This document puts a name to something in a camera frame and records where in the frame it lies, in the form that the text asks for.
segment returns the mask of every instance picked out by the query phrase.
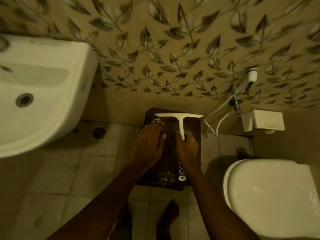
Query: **forearm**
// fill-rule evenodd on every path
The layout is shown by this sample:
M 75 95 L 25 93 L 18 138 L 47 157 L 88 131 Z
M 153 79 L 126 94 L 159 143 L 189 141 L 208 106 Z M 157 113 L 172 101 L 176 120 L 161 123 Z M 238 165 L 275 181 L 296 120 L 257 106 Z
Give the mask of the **forearm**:
M 212 240 L 259 240 L 224 202 L 196 164 L 183 163 L 197 200 L 208 235 Z
M 48 240 L 106 240 L 118 213 L 145 171 L 145 166 L 131 162 L 94 200 Z

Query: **toilet lid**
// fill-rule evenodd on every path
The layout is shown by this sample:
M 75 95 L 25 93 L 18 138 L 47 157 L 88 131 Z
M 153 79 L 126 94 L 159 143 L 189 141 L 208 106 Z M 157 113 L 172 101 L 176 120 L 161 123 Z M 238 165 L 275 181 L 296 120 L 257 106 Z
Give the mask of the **toilet lid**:
M 223 189 L 228 206 L 257 234 L 319 237 L 319 196 L 308 165 L 278 159 L 238 161 L 228 168 Z

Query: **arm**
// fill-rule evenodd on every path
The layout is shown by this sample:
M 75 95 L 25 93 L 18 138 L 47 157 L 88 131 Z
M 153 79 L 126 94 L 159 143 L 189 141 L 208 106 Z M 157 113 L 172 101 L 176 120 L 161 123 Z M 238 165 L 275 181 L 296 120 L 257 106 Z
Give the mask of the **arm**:
M 195 198 L 211 240 L 260 240 L 224 202 L 220 192 L 211 186 L 196 165 L 198 143 L 191 132 L 186 141 L 176 134 L 178 158 L 189 178 Z
M 159 138 L 164 124 L 150 123 L 135 143 L 132 161 L 82 211 L 47 240 L 106 240 L 118 213 L 128 200 L 136 182 L 161 157 L 166 135 Z

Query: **white ceramic sink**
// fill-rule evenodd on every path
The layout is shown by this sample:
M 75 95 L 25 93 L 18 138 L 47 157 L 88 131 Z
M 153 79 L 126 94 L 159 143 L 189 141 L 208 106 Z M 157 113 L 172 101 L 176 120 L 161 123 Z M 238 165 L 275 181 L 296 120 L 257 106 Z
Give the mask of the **white ceramic sink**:
M 3 158 L 51 143 L 77 125 L 89 96 L 98 56 L 85 43 L 0 36 L 10 43 L 0 52 L 0 158 Z

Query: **left arm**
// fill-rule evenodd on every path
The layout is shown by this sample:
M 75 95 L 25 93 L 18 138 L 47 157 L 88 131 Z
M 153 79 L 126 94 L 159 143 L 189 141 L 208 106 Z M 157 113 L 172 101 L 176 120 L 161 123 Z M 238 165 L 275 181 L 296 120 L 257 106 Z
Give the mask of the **left arm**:
M 164 124 L 159 122 L 144 127 L 135 143 L 132 161 L 82 211 L 47 240 L 106 240 L 135 184 L 161 157 L 166 138 L 166 135 L 159 138 L 163 127 Z

